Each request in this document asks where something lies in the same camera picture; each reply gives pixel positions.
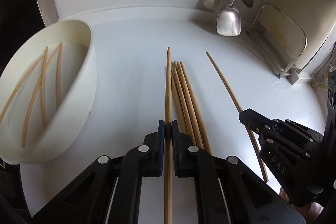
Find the person's right hand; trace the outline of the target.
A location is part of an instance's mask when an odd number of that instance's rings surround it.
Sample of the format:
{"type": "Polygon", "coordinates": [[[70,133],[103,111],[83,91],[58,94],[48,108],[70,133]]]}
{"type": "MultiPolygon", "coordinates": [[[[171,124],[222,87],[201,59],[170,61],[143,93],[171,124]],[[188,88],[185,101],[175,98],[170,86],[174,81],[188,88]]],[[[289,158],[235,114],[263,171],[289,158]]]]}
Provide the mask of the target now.
{"type": "Polygon", "coordinates": [[[283,188],[280,188],[279,195],[303,216],[307,224],[313,223],[323,211],[323,207],[316,202],[312,202],[304,207],[295,206],[283,188]]]}

